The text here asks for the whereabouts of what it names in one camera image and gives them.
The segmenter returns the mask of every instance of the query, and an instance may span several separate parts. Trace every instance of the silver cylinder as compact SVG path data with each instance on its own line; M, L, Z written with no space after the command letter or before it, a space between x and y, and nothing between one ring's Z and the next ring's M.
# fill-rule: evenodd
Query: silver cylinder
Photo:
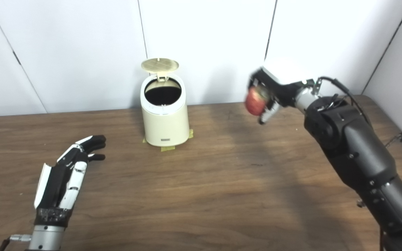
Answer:
M312 94L312 91L311 88L305 88L296 96L296 107L303 114L305 114L306 109L311 103L319 99L320 94Z
M60 250L64 227L36 225L33 229L29 250Z

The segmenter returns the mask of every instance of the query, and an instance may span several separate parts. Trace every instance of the cream trash can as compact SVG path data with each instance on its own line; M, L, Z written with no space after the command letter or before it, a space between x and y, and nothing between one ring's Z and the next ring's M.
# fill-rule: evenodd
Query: cream trash can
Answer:
M189 136L185 86L171 74L179 64L171 59L148 59L142 69L151 76L142 82L141 106L145 140L153 146L176 146Z

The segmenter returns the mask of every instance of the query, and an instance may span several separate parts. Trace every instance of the white robotic hand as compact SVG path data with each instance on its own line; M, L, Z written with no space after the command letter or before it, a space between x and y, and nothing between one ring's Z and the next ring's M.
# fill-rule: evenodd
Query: white robotic hand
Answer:
M51 167L43 165L34 206L37 211L32 235L12 235L3 241L0 251L10 241L30 242L28 251L57 251L79 195L88 162L104 160L92 154L106 146L103 135L89 136L72 144Z
M105 141L103 135L89 136L72 144L57 159L56 166L45 163L38 182L35 208L44 201L43 207L71 210L80 192L88 162L105 159L103 154L91 154L94 150L104 148Z

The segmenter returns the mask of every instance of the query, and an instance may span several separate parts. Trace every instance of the wood grain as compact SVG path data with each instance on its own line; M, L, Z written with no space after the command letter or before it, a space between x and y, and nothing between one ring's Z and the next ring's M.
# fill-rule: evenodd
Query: wood grain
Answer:
M399 132L358 97L377 135ZM261 126L242 103L189 107L194 138L160 152L142 143L138 109L0 117L0 242L30 234L43 162L104 134L62 250L377 250L378 226L293 108ZM402 144L389 148L402 176ZM23 250L11 243L8 251Z

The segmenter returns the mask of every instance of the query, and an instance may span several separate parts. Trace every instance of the black robotic arm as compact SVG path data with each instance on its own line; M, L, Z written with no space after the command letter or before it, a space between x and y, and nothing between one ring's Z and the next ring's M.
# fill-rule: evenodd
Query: black robotic arm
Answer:
M357 108L337 94L322 97L319 94L322 80L339 87ZM284 83L266 67L252 74L249 89L255 86L270 96L259 123L265 124L287 106L305 114L305 129L316 139L341 180L358 193L385 233L384 248L402 251L402 180L395 160L349 90L328 77Z

